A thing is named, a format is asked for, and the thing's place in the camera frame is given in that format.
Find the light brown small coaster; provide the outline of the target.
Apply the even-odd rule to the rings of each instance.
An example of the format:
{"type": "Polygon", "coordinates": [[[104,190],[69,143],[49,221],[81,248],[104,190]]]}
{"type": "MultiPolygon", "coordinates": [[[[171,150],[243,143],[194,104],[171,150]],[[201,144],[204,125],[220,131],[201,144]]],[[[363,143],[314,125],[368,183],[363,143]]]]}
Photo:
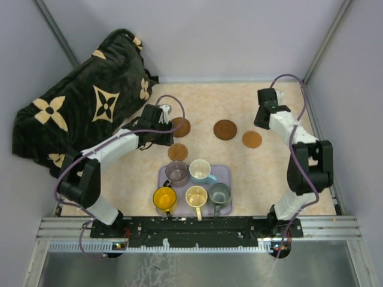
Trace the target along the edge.
{"type": "Polygon", "coordinates": [[[255,131],[247,131],[242,136],[242,143],[247,148],[258,148],[262,144],[262,136],[255,131]]]}
{"type": "Polygon", "coordinates": [[[174,143],[168,149],[168,157],[172,161],[183,161],[187,158],[188,154],[187,147],[181,143],[174,143]]]}

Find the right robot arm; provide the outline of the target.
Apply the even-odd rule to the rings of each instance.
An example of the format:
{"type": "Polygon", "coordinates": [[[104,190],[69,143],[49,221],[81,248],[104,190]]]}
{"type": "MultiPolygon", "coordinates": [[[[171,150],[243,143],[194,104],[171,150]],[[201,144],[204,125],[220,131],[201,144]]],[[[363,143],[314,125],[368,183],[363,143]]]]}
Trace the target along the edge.
{"type": "Polygon", "coordinates": [[[284,234],[306,207],[316,204],[320,193],[333,185],[333,146],[319,140],[301,125],[289,107],[282,105],[284,93],[273,87],[257,91],[259,109],[254,125],[277,133],[290,150],[287,167],[288,190],[267,215],[264,226],[257,228],[259,236],[284,234]]]}

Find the brown grooved coaster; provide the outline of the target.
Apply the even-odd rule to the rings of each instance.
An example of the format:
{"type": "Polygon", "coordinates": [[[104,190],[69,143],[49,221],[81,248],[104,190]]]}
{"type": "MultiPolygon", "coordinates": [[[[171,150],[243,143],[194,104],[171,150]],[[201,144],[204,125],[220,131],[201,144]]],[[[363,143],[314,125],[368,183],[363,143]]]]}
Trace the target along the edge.
{"type": "Polygon", "coordinates": [[[191,130],[191,124],[188,119],[183,119],[182,117],[173,118],[171,122],[174,125],[174,128],[181,126],[179,129],[173,131],[173,137],[183,138],[189,134],[191,130]]]}

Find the dark brown coaster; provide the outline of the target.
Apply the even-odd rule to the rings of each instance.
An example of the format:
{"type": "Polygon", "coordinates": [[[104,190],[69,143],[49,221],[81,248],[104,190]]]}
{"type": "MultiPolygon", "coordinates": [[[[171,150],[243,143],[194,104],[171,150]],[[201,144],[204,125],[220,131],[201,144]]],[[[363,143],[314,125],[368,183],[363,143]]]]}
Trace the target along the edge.
{"type": "Polygon", "coordinates": [[[230,120],[220,120],[213,128],[214,135],[222,141],[233,139],[237,134],[237,126],[230,120]]]}

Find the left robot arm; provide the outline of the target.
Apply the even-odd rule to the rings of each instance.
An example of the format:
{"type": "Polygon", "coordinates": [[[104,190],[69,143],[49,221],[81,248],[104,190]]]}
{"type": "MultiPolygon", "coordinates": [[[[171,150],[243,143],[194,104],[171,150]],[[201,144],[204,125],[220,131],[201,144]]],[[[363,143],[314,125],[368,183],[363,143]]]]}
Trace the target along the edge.
{"type": "Polygon", "coordinates": [[[146,105],[134,118],[101,143],[81,152],[66,154],[56,195],[72,202],[106,226],[121,221],[122,213],[101,194],[101,171],[123,155],[144,149],[147,143],[170,146],[173,128],[169,116],[171,105],[146,105]]]}

